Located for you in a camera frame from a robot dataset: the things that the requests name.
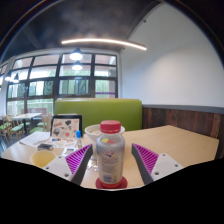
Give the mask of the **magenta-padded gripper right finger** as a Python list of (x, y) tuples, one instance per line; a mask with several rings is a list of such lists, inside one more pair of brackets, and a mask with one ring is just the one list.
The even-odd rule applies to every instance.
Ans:
[(132, 144), (132, 155), (145, 185), (183, 169), (183, 166), (168, 154), (157, 154), (135, 143)]

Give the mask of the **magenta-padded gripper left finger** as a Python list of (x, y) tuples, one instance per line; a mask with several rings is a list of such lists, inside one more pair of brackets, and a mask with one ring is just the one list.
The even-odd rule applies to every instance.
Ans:
[(92, 155), (93, 147), (89, 144), (67, 156), (56, 157), (44, 167), (44, 170), (80, 185)]

